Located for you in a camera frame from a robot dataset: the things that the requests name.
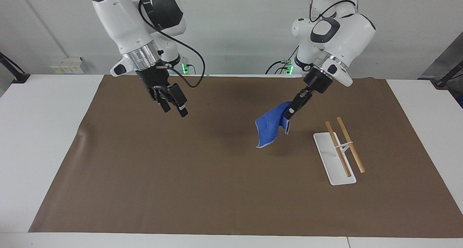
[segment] green light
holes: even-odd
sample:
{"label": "green light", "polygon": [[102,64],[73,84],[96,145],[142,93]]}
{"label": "green light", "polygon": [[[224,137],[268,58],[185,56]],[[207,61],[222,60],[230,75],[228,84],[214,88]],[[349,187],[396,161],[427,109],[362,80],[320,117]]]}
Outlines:
{"label": "green light", "polygon": [[182,67],[183,67],[183,73],[184,73],[184,74],[188,74],[188,73],[190,72],[190,70],[189,70],[189,68],[188,68],[187,65],[182,64]]}
{"label": "green light", "polygon": [[286,68],[286,74],[292,74],[293,69],[294,69],[294,66],[292,64],[289,64],[289,67]]}

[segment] silver metal ring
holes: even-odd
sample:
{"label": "silver metal ring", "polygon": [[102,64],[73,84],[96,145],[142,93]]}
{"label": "silver metal ring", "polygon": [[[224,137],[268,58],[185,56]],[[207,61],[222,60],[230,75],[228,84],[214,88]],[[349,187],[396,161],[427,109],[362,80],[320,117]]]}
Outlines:
{"label": "silver metal ring", "polygon": [[347,65],[345,63],[343,63],[339,58],[326,51],[321,52],[319,57],[317,57],[317,59],[314,61],[314,65],[320,67],[321,69],[323,63],[328,59],[332,59],[334,62],[338,63],[342,68],[347,69]]}
{"label": "silver metal ring", "polygon": [[139,49],[123,54],[123,56],[132,62],[134,70],[146,70],[154,66],[160,59],[157,51],[158,48],[153,40]]}

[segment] electrical outlet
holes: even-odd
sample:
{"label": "electrical outlet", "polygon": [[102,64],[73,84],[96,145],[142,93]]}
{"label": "electrical outlet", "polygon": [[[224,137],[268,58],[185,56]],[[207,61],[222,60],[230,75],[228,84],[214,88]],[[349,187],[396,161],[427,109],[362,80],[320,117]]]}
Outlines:
{"label": "electrical outlet", "polygon": [[286,67],[286,74],[293,74],[293,69],[294,69],[294,66],[293,64],[291,64],[291,62],[288,62],[288,67]]}
{"label": "electrical outlet", "polygon": [[188,66],[188,58],[183,57],[183,62],[182,62],[182,69],[183,69],[183,74],[190,74],[190,67]]}
{"label": "electrical outlet", "polygon": [[50,68],[57,74],[83,74],[87,70],[86,65],[80,57],[55,60]]}

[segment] white table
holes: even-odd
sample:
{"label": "white table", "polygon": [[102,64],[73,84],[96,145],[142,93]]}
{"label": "white table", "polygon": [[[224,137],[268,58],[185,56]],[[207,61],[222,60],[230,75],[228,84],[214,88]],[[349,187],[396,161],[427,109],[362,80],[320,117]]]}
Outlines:
{"label": "white table", "polygon": [[[463,239],[27,233],[101,79],[33,75],[0,98],[0,247],[463,247]],[[463,110],[427,81],[388,83],[463,211]]]}

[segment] black clamp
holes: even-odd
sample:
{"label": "black clamp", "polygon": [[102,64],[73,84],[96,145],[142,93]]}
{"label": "black clamp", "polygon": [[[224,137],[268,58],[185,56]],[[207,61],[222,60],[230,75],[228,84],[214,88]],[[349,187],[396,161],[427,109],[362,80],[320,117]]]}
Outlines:
{"label": "black clamp", "polygon": [[170,111],[169,103],[177,108],[180,116],[185,117],[188,114],[185,103],[187,98],[178,84],[171,85],[167,79],[169,72],[166,69],[157,69],[158,66],[165,65],[160,60],[154,67],[146,70],[137,71],[137,75],[146,87],[153,101],[156,101],[164,110]]}
{"label": "black clamp", "polygon": [[310,98],[312,98],[312,93],[314,91],[324,93],[333,80],[322,73],[319,69],[312,68],[306,77],[304,77],[304,82],[307,84],[307,87],[301,90],[296,97],[294,97],[290,108],[284,114],[285,118],[288,120],[293,117],[296,111],[299,111],[304,107],[304,105],[306,105]]}

